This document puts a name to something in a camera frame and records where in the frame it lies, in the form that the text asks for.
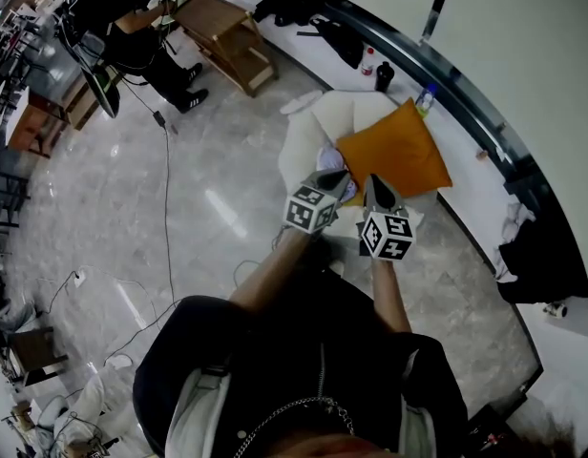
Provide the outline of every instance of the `bottle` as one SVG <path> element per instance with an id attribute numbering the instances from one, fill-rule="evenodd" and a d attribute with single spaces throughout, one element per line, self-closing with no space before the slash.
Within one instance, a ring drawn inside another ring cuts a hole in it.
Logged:
<path id="1" fill-rule="evenodd" d="M 394 74 L 395 71 L 393 70 L 393 68 L 389 65 L 387 61 L 384 61 L 383 64 L 379 68 L 377 68 L 377 81 L 374 84 L 374 89 L 377 92 L 387 92 L 389 83 L 391 82 L 391 79 L 393 78 Z"/>
<path id="2" fill-rule="evenodd" d="M 362 74 L 364 76 L 371 76 L 372 75 L 372 69 L 374 68 L 374 65 L 372 64 L 372 61 L 374 58 L 373 55 L 374 55 L 374 49 L 368 48 L 364 54 L 364 57 L 362 58 L 362 66 L 360 68 L 360 71 L 362 72 Z"/>
<path id="3" fill-rule="evenodd" d="M 434 103 L 434 97 L 436 96 L 436 92 L 438 91 L 438 87 L 433 83 L 430 83 L 422 92 L 419 94 L 419 97 L 415 101 L 415 106 L 419 111 L 419 114 L 422 117 L 426 117 L 432 104 Z"/>

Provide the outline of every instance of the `marble floor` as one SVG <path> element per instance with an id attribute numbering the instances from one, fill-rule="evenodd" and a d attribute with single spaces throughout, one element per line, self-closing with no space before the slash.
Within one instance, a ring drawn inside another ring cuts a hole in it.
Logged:
<path id="1" fill-rule="evenodd" d="M 182 66 L 200 60 L 182 34 L 171 40 Z M 82 132 L 61 138 L 50 161 L 34 166 L 32 200 L 21 212 L 21 227 L 10 233 L 8 293 L 14 303 L 35 301 L 46 309 L 73 270 L 84 272 L 83 284 L 67 284 L 43 318 L 70 356 L 61 375 L 68 391 L 84 386 L 110 353 L 169 307 L 172 296 L 225 298 L 239 263 L 269 253 L 285 200 L 277 156 L 287 117 L 279 110 L 319 88 L 284 58 L 278 65 L 281 78 L 254 99 L 206 68 L 195 86 L 208 88 L 209 98 L 186 115 L 150 87 L 136 88 L 178 132 L 169 134 L 173 294 L 163 223 L 165 134 L 122 84 L 117 119 L 97 112 Z M 368 260 L 347 249 L 343 257 L 345 278 L 369 293 Z M 244 265 L 238 281 L 252 268 Z M 413 330 L 445 346 L 471 415 L 536 370 L 515 313 L 440 204 L 427 212 L 414 254 L 397 271 Z M 124 350 L 136 364 L 158 326 Z M 115 402 L 130 398 L 132 379 L 132 371 L 123 376 Z M 139 436 L 136 444 L 121 443 L 114 456 L 138 457 L 135 446 L 144 449 Z"/>

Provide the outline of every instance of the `pillow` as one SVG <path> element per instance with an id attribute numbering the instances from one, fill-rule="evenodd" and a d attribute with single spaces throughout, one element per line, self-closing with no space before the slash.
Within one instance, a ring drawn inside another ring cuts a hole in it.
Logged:
<path id="1" fill-rule="evenodd" d="M 373 126 L 341 137 L 337 149 L 361 190 L 371 173 L 391 183 L 402 197 L 452 186 L 443 158 L 412 98 Z"/>

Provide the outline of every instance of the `zipper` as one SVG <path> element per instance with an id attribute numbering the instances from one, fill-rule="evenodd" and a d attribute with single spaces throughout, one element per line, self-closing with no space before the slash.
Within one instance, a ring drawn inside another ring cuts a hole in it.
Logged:
<path id="1" fill-rule="evenodd" d="M 320 357 L 321 357 L 321 366 L 320 366 L 320 380 L 317 385 L 317 396 L 318 398 L 324 397 L 324 380 L 326 379 L 326 356 L 324 354 L 324 342 L 320 343 Z"/>

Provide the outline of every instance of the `electrical outlet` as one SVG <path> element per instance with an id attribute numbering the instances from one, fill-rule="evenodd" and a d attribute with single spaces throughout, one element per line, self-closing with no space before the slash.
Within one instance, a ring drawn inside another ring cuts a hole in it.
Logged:
<path id="1" fill-rule="evenodd" d="M 73 283 L 75 283 L 75 288 L 79 288 L 82 283 L 86 280 L 86 274 L 79 270 L 75 277 L 73 278 Z"/>

